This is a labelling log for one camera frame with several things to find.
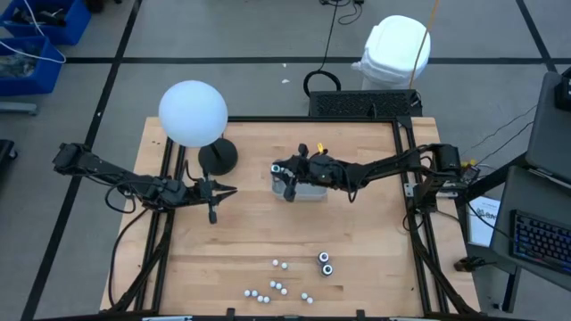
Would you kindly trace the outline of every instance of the white bucket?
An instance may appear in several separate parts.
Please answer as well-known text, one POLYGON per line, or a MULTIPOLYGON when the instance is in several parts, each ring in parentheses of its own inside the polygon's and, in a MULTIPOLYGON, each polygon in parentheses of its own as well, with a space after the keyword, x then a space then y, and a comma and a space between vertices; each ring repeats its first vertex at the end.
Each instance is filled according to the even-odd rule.
MULTIPOLYGON (((417 59, 418 49, 426 31, 425 26, 414 19, 394 15, 373 27, 365 44, 360 62, 352 65, 363 73, 362 90, 406 89, 417 59)), ((428 63, 430 34, 426 35, 414 78, 428 63)))

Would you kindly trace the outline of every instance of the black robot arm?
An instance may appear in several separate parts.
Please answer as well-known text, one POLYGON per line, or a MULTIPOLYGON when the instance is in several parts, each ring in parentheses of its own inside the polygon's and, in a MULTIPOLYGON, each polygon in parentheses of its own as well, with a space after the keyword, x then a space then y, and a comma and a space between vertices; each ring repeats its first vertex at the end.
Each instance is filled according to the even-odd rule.
POLYGON ((185 186, 181 180, 169 177, 138 175, 100 159, 83 144, 61 144, 53 161, 54 170, 62 175, 90 177, 116 188, 126 197, 137 197, 149 210, 169 210, 185 206, 208 204, 209 217, 216 223, 213 207, 236 192, 208 178, 194 180, 193 186, 185 186), (227 191, 213 195, 212 191, 227 191))
POLYGON ((435 207, 436 193, 444 183, 459 185, 461 166, 458 149, 449 144, 422 145, 368 164, 336 160, 327 155, 327 150, 308 158, 305 144, 300 144, 298 151, 299 155, 276 161, 271 166, 272 176, 285 183, 284 198, 289 202, 294 201, 295 186, 298 183, 340 189, 351 194, 371 181, 412 172, 422 174, 426 180, 423 184, 414 186, 411 194, 415 195, 418 206, 430 208, 435 207), (424 152, 432 153, 430 167, 421 163, 424 152))

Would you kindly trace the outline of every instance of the wooden table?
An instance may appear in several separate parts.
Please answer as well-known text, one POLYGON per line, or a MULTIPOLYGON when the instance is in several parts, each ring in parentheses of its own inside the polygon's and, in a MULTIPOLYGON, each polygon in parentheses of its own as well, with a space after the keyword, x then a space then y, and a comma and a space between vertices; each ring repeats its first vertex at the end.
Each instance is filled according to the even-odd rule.
MULTIPOLYGON (((413 119, 413 125, 417 144, 439 142, 434 119, 413 119)), ((330 155, 344 161, 365 163, 395 155, 390 124, 231 122, 225 138, 236 145, 239 160, 231 173, 217 180, 239 192, 218 207, 216 225, 209 223, 206 206, 176 211, 161 314, 224 315, 227 308, 235 308, 237 315, 248 316, 351 317, 356 309, 365 309, 369 317, 423 315, 410 237, 401 226, 405 207, 400 177, 371 183, 353 204, 346 193, 333 190, 326 202, 287 203, 276 199, 270 188, 271 162, 297 153, 299 143, 306 143, 310 153, 322 143, 330 155), (327 278, 319 274, 320 251, 329 253, 335 268, 327 278), (289 268, 273 267, 273 259, 287 262, 289 268), (289 293, 283 296, 271 289, 270 280, 283 283, 289 293), (256 289, 272 302, 245 298, 246 289, 256 289), (302 292, 314 303, 302 301, 302 292)), ((159 120, 147 119, 136 173, 159 174, 165 141, 159 120)), ((197 153, 186 152, 194 176, 201 175, 197 153)), ((452 201, 439 200, 439 209, 456 215, 452 201)), ((133 217, 125 215, 121 228, 133 217)), ((133 225, 120 244, 113 278, 116 298, 140 269, 150 217, 133 225)), ((466 256, 458 222, 437 214, 432 220, 442 271, 464 300, 479 309, 472 276, 452 266, 466 256)), ((438 310, 434 282, 426 272, 432 309, 438 310)), ((149 277, 147 308, 154 280, 154 275, 149 277)), ((108 307, 105 294, 102 308, 108 307)))

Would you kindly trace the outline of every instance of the floor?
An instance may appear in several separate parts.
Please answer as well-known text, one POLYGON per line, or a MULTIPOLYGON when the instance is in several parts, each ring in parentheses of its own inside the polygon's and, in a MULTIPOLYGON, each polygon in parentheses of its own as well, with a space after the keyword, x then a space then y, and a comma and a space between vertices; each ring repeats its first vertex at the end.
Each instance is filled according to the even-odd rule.
MULTIPOLYGON (((0 0, 0 7, 7 4, 0 0)), ((394 14, 427 23, 432 5, 368 0, 358 21, 335 25, 329 55, 341 58, 325 70, 341 79, 343 89, 359 89, 361 76, 350 62, 359 59, 372 26, 394 14)), ((464 160, 481 160, 512 137, 532 112, 470 149, 536 104, 548 69, 561 72, 571 65, 571 34, 562 31, 570 11, 567 0, 441 1, 431 32, 432 59, 415 88, 424 114, 436 117, 442 140, 457 145, 464 160)), ((108 1, 78 45, 60 47, 70 58, 53 93, 3 98, 40 108, 36 117, 0 115, 0 137, 20 149, 0 190, 4 319, 20 318, 56 219, 69 212, 62 204, 66 194, 73 195, 70 180, 51 165, 59 143, 95 141, 102 158, 132 168, 144 119, 157 114, 169 86, 185 79, 218 88, 231 115, 305 115, 302 80, 319 66, 332 13, 332 6, 318 0, 108 1)), ((8 34, 0 29, 0 36, 8 34)), ((310 87, 334 89, 317 78, 310 87)), ((519 155, 529 133, 486 163, 498 167, 519 155)), ((119 222, 103 204, 103 188, 82 182, 36 317, 98 310, 119 222)), ((501 301, 506 279, 492 267, 475 273, 484 311, 504 315, 492 304, 501 301)), ((570 301, 570 292, 524 274, 516 311, 506 316, 565 319, 570 301)))

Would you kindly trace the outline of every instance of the blue container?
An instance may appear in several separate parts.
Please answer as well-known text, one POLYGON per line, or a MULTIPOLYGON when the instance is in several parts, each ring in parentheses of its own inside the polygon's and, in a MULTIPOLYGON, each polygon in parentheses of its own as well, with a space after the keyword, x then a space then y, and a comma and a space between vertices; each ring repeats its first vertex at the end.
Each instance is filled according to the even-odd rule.
MULTIPOLYGON (((10 47, 26 54, 41 49, 41 57, 61 61, 63 58, 46 37, 21 37, 0 39, 10 47)), ((0 55, 13 54, 0 45, 0 55)), ((47 94, 54 90, 55 82, 62 65, 57 62, 37 60, 34 72, 28 77, 0 78, 0 95, 32 95, 47 94)))
MULTIPOLYGON (((83 0, 28 0, 28 4, 32 10, 36 7, 36 4, 55 4, 69 9, 65 15, 65 27, 39 25, 46 37, 50 38, 50 42, 54 45, 77 44, 91 19, 91 12, 83 4, 83 0)), ((41 36, 33 24, 27 25, 11 22, 16 9, 29 11, 24 0, 12 0, 2 17, 0 17, 0 26, 6 28, 15 37, 41 36)))

